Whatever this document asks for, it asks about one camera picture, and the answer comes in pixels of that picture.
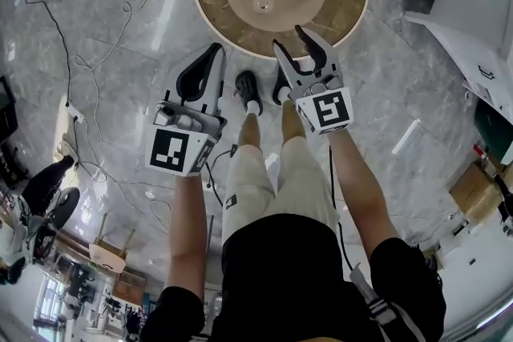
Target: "black shoe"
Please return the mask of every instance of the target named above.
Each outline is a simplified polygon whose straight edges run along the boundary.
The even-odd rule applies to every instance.
[[[235,87],[242,99],[245,109],[248,109],[248,103],[250,101],[255,100],[260,106],[259,115],[261,115],[264,111],[264,106],[262,105],[262,100],[258,94],[257,78],[253,72],[245,70],[242,73],[239,73],[235,79]]]
[[[278,105],[281,106],[281,101],[278,98],[278,95],[280,94],[280,90],[283,87],[290,87],[289,81],[285,77],[285,73],[283,72],[283,69],[281,66],[278,66],[278,78],[276,79],[276,84],[274,85],[273,89],[273,101]]]

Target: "wooden chair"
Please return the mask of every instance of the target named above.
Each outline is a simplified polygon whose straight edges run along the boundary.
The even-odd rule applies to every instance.
[[[91,256],[91,260],[95,264],[100,265],[108,271],[119,274],[123,272],[125,266],[127,265],[127,248],[135,234],[135,229],[131,230],[130,235],[125,241],[123,249],[119,249],[102,240],[102,232],[106,219],[107,213],[103,215],[102,225],[99,229],[98,236],[95,238],[95,242],[89,244],[89,254]]]

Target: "brown box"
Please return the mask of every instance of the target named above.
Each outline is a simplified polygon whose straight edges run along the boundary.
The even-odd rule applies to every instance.
[[[450,195],[467,218],[475,223],[490,216],[503,200],[491,177],[474,163],[452,187]]]

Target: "person's left arm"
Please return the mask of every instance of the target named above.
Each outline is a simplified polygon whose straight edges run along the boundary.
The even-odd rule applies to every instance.
[[[169,212],[170,266],[166,288],[141,332],[143,342],[186,342],[204,326],[207,217],[201,177],[176,177]]]

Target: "gray tile floor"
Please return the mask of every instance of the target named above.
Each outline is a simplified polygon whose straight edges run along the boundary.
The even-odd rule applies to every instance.
[[[89,66],[96,66],[126,22],[122,4],[130,2],[135,10],[143,0],[46,1],[63,28],[71,55],[78,54]],[[465,100],[457,67],[426,29],[402,17],[406,9],[429,7],[426,0],[370,0],[362,23],[338,50],[356,113],[351,133],[386,193],[399,232],[409,242],[426,247],[461,218],[447,221],[447,216],[457,211],[447,187],[479,139],[473,125],[475,101]],[[147,0],[133,14],[119,46],[95,70],[101,134],[94,120],[96,88],[91,72],[71,63],[71,99],[87,116],[97,160],[117,183],[112,179],[103,183],[103,176],[86,165],[97,179],[94,181],[80,168],[73,184],[80,186],[83,195],[67,230],[92,241],[108,211],[106,240],[120,246],[135,227],[128,264],[160,280],[167,271],[165,232],[173,179],[144,167],[144,128],[154,114],[169,68],[189,51],[213,41],[220,40],[201,18],[194,0]],[[4,50],[0,70],[6,72],[18,99],[20,127],[14,141],[34,174],[51,161],[55,140],[62,133],[59,102],[67,90],[66,56],[42,5],[27,6],[23,0],[0,0],[0,43]],[[211,161],[236,142],[244,111],[232,97],[233,82],[239,71],[249,67],[263,88],[262,146],[271,162],[281,146],[280,110],[270,104],[274,65],[228,45],[225,50],[228,63],[220,108],[228,126]],[[415,119],[420,127],[392,154]],[[67,134],[74,139],[69,126]],[[86,126],[78,124],[79,154],[84,161],[94,161],[85,134]],[[328,171],[327,141],[310,135],[309,142]],[[278,167],[278,162],[270,166],[273,177]],[[214,170],[221,193],[227,169],[225,156]],[[218,264],[220,206],[211,191],[205,195],[208,214],[215,217],[211,261]],[[345,239],[357,243],[340,190],[336,198]]]

